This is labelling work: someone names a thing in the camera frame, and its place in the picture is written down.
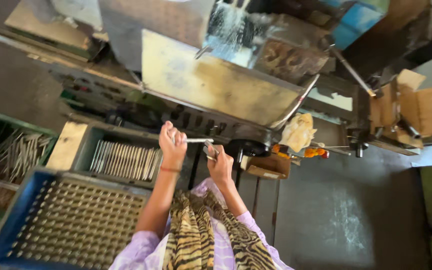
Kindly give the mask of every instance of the cardboard box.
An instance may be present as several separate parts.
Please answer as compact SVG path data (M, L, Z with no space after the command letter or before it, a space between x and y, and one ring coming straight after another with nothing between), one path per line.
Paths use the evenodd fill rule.
M290 175L291 160L274 153L268 157L244 156L241 168L262 178L287 179Z
M432 135L432 87L418 90L425 79L425 76L405 69L391 83L381 88L384 96L372 98L369 102L372 134L376 127L383 126L383 136L423 149L422 139L413 139L404 130L391 132L391 126L397 120L399 104L401 114L422 137Z

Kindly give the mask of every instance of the metal sheet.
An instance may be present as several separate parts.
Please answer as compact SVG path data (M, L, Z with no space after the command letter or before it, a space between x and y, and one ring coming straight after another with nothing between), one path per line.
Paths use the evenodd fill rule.
M102 9L126 17L135 27L140 25L141 28L197 48L203 45L209 17L215 3L214 0L100 0L100 2Z
M319 48L328 31L289 15L279 15L267 33L254 69L297 84L305 74L315 75L329 53Z
M203 55L154 32L143 31L143 81L156 92L265 126L303 89L255 70Z
M63 15L89 24L97 31L103 29L98 0L51 0L51 3Z

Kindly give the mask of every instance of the concrete floor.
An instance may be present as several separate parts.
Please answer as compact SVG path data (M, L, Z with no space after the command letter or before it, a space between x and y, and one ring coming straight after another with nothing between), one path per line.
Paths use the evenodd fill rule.
M46 70L0 44L0 113L60 132L66 121L58 110L60 92ZM294 268L426 269L422 197L412 165L432 165L432 147L416 157L370 146L363 158L304 160L287 180L260 181L256 222ZM255 190L256 178L245 174L240 193L250 211Z

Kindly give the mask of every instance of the cardboard flap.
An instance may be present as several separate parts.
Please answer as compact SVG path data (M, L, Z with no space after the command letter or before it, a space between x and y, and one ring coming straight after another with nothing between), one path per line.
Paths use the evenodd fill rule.
M401 94L418 89L424 80L426 80L426 76L408 69L403 69L396 77L398 89Z
M432 135L432 87L418 90L417 105L419 109L419 129L417 131L424 136Z

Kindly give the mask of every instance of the blue panel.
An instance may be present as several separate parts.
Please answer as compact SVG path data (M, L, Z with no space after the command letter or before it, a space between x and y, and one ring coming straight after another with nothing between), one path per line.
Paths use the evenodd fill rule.
M364 32L372 28L384 14L362 4L354 4L333 30L333 37L338 49L344 50Z

